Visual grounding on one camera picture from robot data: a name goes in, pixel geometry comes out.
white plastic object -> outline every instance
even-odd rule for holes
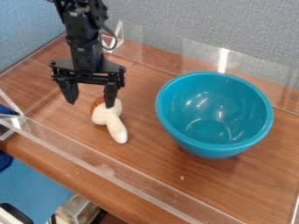
[[[115,107],[107,108],[102,102],[94,109],[91,120],[98,125],[107,125],[108,133],[119,144],[127,142],[127,127],[120,121],[122,101],[116,99]]]

wooden surface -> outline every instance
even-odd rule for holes
[[[147,55],[143,58],[151,63],[156,61],[158,67],[167,68],[159,65],[163,53],[170,55],[168,66],[179,64],[179,56],[148,46],[144,49]],[[1,88],[28,116],[246,223],[290,223],[298,196],[298,116],[275,109],[275,125],[270,134],[239,156],[222,160],[195,157],[179,148],[155,115],[155,96],[174,75],[110,55],[111,60],[127,67],[127,87],[120,90],[119,98],[124,105],[122,118],[130,140],[119,145],[111,140],[106,128],[95,126],[90,120],[90,105],[102,96],[103,87],[82,85],[75,106],[54,91],[56,86],[49,80],[47,63],[67,55],[68,47],[60,39],[0,79]],[[199,61],[191,60],[190,63],[196,70],[211,68]],[[183,223],[163,209],[24,137],[13,135],[1,146],[123,221]]]

blue plastic bowl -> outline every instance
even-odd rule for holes
[[[155,106],[178,144],[204,158],[239,154],[264,138],[274,123],[266,95],[226,73],[179,76],[163,86]]]

blue wall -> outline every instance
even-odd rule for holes
[[[64,27],[45,0],[0,1],[0,70],[58,37]]]

